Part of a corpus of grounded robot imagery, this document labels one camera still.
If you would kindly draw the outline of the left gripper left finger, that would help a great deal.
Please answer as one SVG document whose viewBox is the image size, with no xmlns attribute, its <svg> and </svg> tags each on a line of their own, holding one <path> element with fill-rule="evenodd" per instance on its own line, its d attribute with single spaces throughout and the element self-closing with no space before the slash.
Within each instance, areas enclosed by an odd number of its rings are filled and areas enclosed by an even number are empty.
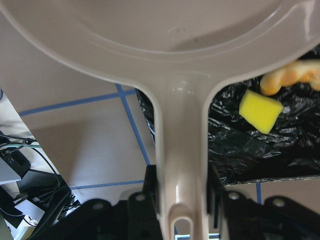
<svg viewBox="0 0 320 240">
<path fill-rule="evenodd" d="M 157 219 L 157 172 L 148 165 L 142 191 L 112 205 L 91 199 L 58 222 L 50 214 L 32 233 L 32 240 L 161 240 Z"/>
</svg>

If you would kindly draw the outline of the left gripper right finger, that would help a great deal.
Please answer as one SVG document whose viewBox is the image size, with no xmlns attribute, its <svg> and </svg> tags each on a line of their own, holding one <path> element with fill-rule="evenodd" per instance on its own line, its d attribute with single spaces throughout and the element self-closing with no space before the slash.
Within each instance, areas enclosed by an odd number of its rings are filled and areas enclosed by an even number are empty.
<svg viewBox="0 0 320 240">
<path fill-rule="evenodd" d="M 214 169 L 207 171 L 207 212 L 221 240 L 318 240 L 320 215 L 285 196 L 263 204 L 227 190 Z"/>
</svg>

